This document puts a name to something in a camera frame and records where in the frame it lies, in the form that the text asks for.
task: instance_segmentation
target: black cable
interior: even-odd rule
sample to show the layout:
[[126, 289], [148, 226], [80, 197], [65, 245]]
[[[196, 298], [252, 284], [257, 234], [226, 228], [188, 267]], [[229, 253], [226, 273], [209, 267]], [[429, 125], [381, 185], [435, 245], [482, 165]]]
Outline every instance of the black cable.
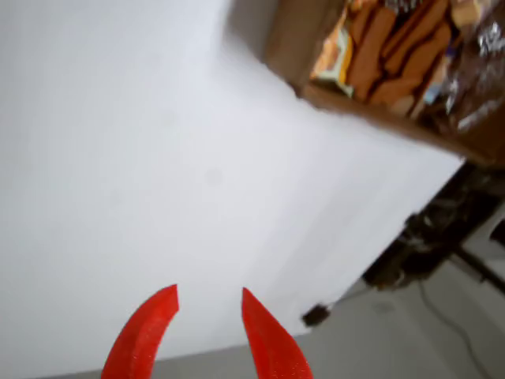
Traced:
[[368, 294], [371, 290], [372, 290], [371, 287], [363, 288], [362, 290], [353, 292], [352, 294], [348, 294], [347, 296], [340, 298], [339, 300], [337, 300], [333, 304], [342, 304], [343, 302], [346, 302], [347, 300], [351, 300], [353, 298], [359, 298], [362, 295]]
[[479, 374], [484, 379], [493, 379], [492, 375], [487, 371], [482, 361], [477, 357], [475, 350], [473, 349], [472, 340], [468, 332], [461, 326], [452, 321], [445, 314], [440, 312], [440, 310], [433, 304], [433, 302], [429, 299], [428, 294], [425, 290], [425, 286], [423, 286], [422, 282], [417, 282], [419, 285], [419, 292], [421, 294], [421, 300], [425, 304], [426, 308], [433, 313], [433, 315], [445, 326], [447, 326], [450, 330], [456, 333], [463, 341], [466, 347], [466, 351], [468, 351], [468, 355], [479, 372]]

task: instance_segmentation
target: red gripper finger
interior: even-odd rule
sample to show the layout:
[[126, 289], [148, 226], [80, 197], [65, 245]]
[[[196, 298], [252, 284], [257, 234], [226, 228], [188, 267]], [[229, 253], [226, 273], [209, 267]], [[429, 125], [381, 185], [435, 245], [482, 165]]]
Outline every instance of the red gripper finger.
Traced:
[[156, 292], [121, 330], [102, 379], [149, 379], [166, 327], [179, 311], [177, 285]]
[[247, 288], [242, 293], [242, 320], [259, 379], [312, 379], [293, 337]]

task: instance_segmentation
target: electrical wire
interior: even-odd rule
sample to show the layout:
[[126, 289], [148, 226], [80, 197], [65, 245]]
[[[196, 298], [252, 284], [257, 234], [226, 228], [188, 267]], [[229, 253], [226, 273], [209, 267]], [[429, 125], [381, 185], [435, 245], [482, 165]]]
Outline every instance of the electrical wire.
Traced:
[[371, 290], [372, 290], [371, 287], [363, 288], [362, 290], [353, 292], [352, 294], [348, 294], [347, 296], [344, 296], [343, 298], [340, 298], [339, 300], [337, 300], [333, 304], [342, 304], [343, 302], [346, 302], [347, 300], [351, 300], [353, 298], [359, 298], [362, 295], [368, 294]]
[[472, 340], [470, 339], [470, 336], [468, 332], [461, 326], [456, 324], [454, 321], [452, 321], [449, 317], [447, 317], [445, 314], [443, 314], [436, 306], [433, 304], [433, 302], [430, 300], [428, 297], [428, 293], [426, 292], [425, 286], [423, 285], [422, 282], [417, 282], [419, 285], [419, 292], [421, 294], [421, 300], [425, 304], [426, 308], [433, 313], [433, 315], [445, 326], [447, 326], [450, 330], [452, 330], [454, 333], [456, 333], [463, 343], [465, 344], [466, 351], [468, 352], [468, 356], [470, 357], [473, 365], [475, 366], [476, 370], [478, 373], [484, 378], [484, 379], [493, 379], [492, 375], [488, 372], [486, 367], [484, 366], [484, 363], [477, 357], [477, 354], [475, 353], [475, 350], [473, 349], [473, 344]]

